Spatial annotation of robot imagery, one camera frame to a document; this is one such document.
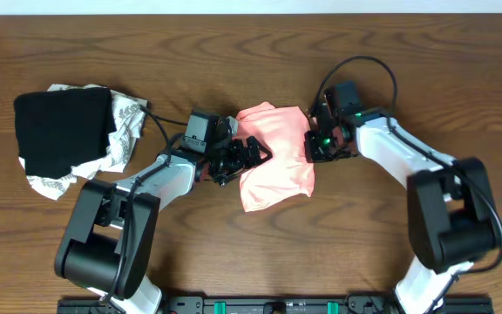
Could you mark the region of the pink t-shirt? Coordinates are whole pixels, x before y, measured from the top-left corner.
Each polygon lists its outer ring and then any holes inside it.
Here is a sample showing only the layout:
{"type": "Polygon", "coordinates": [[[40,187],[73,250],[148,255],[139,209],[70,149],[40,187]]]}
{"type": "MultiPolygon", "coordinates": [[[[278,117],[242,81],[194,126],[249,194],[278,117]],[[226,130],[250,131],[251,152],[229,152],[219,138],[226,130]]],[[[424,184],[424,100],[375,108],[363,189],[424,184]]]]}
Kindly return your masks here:
{"type": "Polygon", "coordinates": [[[272,158],[240,177],[245,211],[269,208],[299,194],[311,196],[315,188],[314,165],[305,152],[309,122],[300,107],[276,107],[267,101],[237,113],[237,137],[255,137],[272,158]]]}

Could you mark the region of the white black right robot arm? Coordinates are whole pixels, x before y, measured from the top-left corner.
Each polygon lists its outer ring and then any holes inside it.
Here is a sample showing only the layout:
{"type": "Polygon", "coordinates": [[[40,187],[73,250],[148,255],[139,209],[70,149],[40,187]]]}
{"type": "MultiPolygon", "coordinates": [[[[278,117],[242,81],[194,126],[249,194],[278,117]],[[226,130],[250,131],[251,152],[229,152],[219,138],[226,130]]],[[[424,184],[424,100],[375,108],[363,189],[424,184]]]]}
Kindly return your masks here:
{"type": "Polygon", "coordinates": [[[349,296],[350,313],[478,313],[491,305],[474,298],[450,302],[445,295],[462,276],[493,270],[502,262],[502,222],[484,164],[442,154],[405,131],[384,109],[326,100],[309,113],[305,134],[313,162],[362,156],[403,185],[408,237],[414,258],[388,297],[349,296]],[[475,268],[488,252],[489,266],[475,268]]]}

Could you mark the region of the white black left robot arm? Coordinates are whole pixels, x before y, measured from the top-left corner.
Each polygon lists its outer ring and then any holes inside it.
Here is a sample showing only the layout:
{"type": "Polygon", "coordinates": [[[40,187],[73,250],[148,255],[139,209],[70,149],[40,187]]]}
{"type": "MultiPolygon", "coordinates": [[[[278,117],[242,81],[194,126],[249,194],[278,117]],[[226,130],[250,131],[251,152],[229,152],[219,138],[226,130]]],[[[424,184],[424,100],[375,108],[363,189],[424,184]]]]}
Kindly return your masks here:
{"type": "Polygon", "coordinates": [[[160,210],[200,181],[224,186],[273,156],[254,136],[236,138],[237,127],[232,117],[193,116],[151,166],[121,181],[86,182],[54,270],[97,298],[64,298],[59,313],[166,312],[162,290],[146,274],[160,210]]]}

